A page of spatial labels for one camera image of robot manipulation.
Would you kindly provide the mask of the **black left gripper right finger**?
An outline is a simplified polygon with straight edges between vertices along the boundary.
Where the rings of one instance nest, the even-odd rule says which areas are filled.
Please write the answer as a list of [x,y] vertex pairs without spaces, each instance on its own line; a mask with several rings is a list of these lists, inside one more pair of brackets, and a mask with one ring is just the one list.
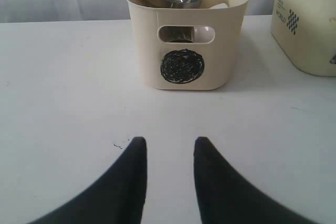
[[202,223],[312,223],[252,185],[206,137],[195,141],[193,167]]

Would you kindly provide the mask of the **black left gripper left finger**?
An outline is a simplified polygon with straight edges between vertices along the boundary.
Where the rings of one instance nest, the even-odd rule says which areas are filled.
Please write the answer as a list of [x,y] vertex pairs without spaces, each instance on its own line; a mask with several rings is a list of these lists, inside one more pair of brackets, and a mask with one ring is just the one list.
[[147,190],[147,145],[133,138],[109,169],[78,196],[34,223],[141,223]]

